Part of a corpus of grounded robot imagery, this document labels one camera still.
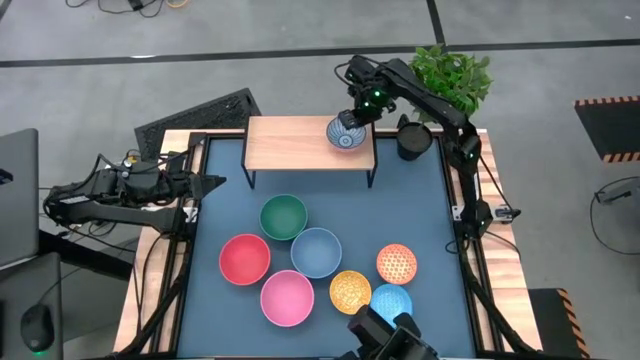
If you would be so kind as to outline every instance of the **blue bowl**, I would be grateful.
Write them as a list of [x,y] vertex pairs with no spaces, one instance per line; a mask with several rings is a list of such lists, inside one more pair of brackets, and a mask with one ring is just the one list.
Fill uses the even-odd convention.
[[396,316],[406,312],[413,315],[413,302],[407,290],[398,285],[384,284],[371,295],[371,308],[395,329]]
[[291,261],[304,276],[322,279],[333,274],[340,265],[342,245],[331,231],[309,228],[293,241]]
[[367,130],[364,127],[347,130],[338,118],[331,120],[327,126],[327,139],[339,149],[357,148],[362,145],[366,137]]

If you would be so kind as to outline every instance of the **wooden platform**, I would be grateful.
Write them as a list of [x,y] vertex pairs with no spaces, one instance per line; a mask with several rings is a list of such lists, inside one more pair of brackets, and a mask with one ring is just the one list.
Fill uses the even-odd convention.
[[371,125],[364,143],[341,151],[327,140],[334,116],[252,116],[249,118],[245,167],[259,170],[372,170],[375,166]]

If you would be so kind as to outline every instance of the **bowl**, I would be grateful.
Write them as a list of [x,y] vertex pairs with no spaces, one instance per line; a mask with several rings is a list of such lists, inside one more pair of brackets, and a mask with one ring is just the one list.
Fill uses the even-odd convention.
[[307,208],[296,196],[283,194],[269,199],[260,211],[260,227],[274,240],[294,239],[307,226]]
[[379,286],[371,296],[371,308],[382,316],[393,328],[396,316],[407,313],[413,315],[413,303],[407,290],[401,286],[384,284]]
[[378,253],[376,267],[384,281],[404,285],[416,276],[418,261],[408,247],[402,244],[391,244]]
[[344,127],[340,119],[335,118],[327,125],[327,139],[329,142],[343,150],[357,148],[362,145],[367,137],[367,130],[364,127],[349,129]]
[[257,235],[236,235],[220,251],[220,272],[234,285],[251,285],[267,273],[271,263],[269,246]]
[[329,297],[338,311],[354,315],[371,302],[371,285],[364,275],[346,270],[336,275],[329,286]]
[[291,245],[293,266],[308,278],[322,279],[333,274],[341,260],[340,241],[327,229],[307,229]]
[[282,270],[264,283],[260,293],[260,307],[272,323],[291,327],[303,322],[313,309],[313,287],[304,275]]

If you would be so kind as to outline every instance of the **gray floor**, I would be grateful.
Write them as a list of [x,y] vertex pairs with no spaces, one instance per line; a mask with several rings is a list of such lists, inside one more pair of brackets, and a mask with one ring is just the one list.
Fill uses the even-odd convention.
[[[102,2],[124,6],[124,1]],[[426,4],[419,0],[193,0],[181,10],[163,9],[155,19],[106,15],[96,5],[68,9],[61,0],[14,0],[0,21],[0,60],[434,42]],[[640,33],[633,0],[438,5],[453,44],[622,39]],[[595,241],[588,205],[593,191],[638,175],[640,165],[603,164],[572,102],[639,94],[640,47],[477,55],[491,57],[495,83],[473,120],[489,129],[506,195],[523,210],[514,229],[528,285],[568,289],[593,356],[636,358],[640,259],[610,253]],[[243,87],[252,90],[264,114],[334,114],[350,105],[332,75],[347,58],[4,68],[0,133],[38,128],[41,185],[62,184],[85,176],[97,152],[117,159],[135,147],[134,127]],[[400,110],[410,107],[402,104]],[[397,116],[383,122],[391,125]],[[628,203],[596,209],[603,237],[618,248],[640,251],[634,211]],[[42,226],[51,229],[46,222]],[[136,233],[119,231],[111,237],[114,243]],[[65,345],[68,359],[109,351],[125,290],[126,284],[86,272],[65,281],[65,338],[74,338]]]

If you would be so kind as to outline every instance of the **green plant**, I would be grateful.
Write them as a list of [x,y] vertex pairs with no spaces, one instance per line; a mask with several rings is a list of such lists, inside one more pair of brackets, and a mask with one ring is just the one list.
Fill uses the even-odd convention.
[[[489,92],[493,82],[486,69],[489,58],[477,61],[475,56],[443,53],[442,45],[429,50],[417,48],[409,66],[418,79],[433,93],[451,101],[458,110],[471,116]],[[420,121],[430,120],[420,112]]]

